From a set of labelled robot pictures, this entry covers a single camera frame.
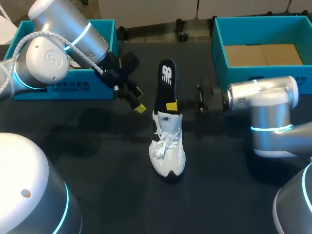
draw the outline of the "robotic arm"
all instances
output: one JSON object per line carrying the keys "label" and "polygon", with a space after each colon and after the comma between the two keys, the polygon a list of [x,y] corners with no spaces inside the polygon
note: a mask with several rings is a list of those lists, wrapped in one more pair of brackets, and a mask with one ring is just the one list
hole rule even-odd
{"label": "robotic arm", "polygon": [[68,0],[37,0],[29,18],[37,32],[21,40],[11,59],[0,62],[0,100],[20,93],[40,92],[64,79],[69,69],[67,53],[82,68],[91,67],[132,109],[145,111],[137,99],[142,92],[128,79],[139,64],[137,57],[133,53],[115,57],[109,51],[108,42]]}
{"label": "robotic arm", "polygon": [[[201,105],[208,111],[222,110],[239,114],[249,112],[253,148],[263,157],[311,157],[312,122],[291,125],[290,109],[298,104],[298,86],[293,77],[264,78],[232,83],[224,92],[203,86],[209,95]],[[218,100],[214,109],[211,102]]]}

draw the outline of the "new balance logo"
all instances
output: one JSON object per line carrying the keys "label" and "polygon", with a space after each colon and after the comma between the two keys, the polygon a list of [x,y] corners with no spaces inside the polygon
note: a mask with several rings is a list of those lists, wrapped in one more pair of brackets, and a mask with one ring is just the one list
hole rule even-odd
{"label": "new balance logo", "polygon": [[162,80],[171,85],[172,71],[170,67],[162,66]]}

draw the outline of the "shoelace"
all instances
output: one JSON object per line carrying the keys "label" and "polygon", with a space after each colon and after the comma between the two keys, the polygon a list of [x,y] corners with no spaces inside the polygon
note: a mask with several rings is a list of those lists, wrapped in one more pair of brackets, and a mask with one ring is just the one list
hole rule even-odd
{"label": "shoelace", "polygon": [[159,142],[157,142],[155,147],[153,148],[153,156],[160,158],[165,155],[167,149],[177,148],[180,133],[181,128],[179,128],[177,133],[174,135],[164,132],[160,128],[158,128],[155,134],[158,134]]}

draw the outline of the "black table surface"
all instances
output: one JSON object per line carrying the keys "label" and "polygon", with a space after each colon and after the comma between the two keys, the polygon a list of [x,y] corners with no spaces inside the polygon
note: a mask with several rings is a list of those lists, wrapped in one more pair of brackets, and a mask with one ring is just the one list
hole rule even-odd
{"label": "black table surface", "polygon": [[[34,141],[46,153],[83,212],[84,234],[276,234],[274,197],[302,170],[301,159],[253,154],[248,116],[183,113],[184,177],[162,182],[148,147],[157,67],[177,65],[177,98],[193,99],[200,77],[215,82],[211,45],[132,43],[140,66],[131,75],[147,111],[124,100],[14,101],[0,103],[0,132]],[[292,123],[312,120],[310,96],[301,96]]]}

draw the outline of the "cardboard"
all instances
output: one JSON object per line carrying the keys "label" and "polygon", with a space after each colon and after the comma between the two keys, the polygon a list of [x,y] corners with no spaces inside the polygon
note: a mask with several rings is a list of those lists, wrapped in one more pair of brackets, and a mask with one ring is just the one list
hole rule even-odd
{"label": "cardboard", "polygon": [[224,48],[231,67],[303,65],[293,44],[226,45]]}
{"label": "cardboard", "polygon": [[225,51],[231,67],[267,66],[261,45],[226,45]]}
{"label": "cardboard", "polygon": [[294,44],[261,45],[269,66],[303,65]]}

